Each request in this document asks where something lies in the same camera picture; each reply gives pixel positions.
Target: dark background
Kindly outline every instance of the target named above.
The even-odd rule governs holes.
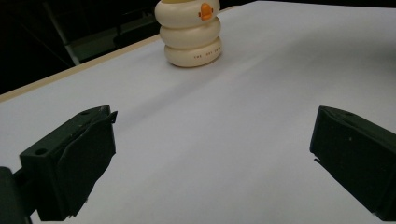
[[[153,9],[158,0],[137,6],[121,0],[0,0],[0,94],[74,66],[62,39],[43,7],[47,3],[68,41],[75,41],[120,23],[124,10]],[[222,8],[252,0],[220,0]],[[396,7],[395,0],[294,0],[285,2]]]

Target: stacked object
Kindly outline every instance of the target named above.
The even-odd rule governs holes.
[[[210,63],[221,54],[219,0],[162,0],[155,7],[167,60],[177,66]]]

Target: white surface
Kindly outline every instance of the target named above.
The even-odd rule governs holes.
[[[0,164],[15,172],[35,141],[110,105],[117,154],[65,223],[381,223],[309,143],[319,105],[396,132],[396,10],[257,2],[219,17],[207,66],[172,66],[159,40],[0,104]]]

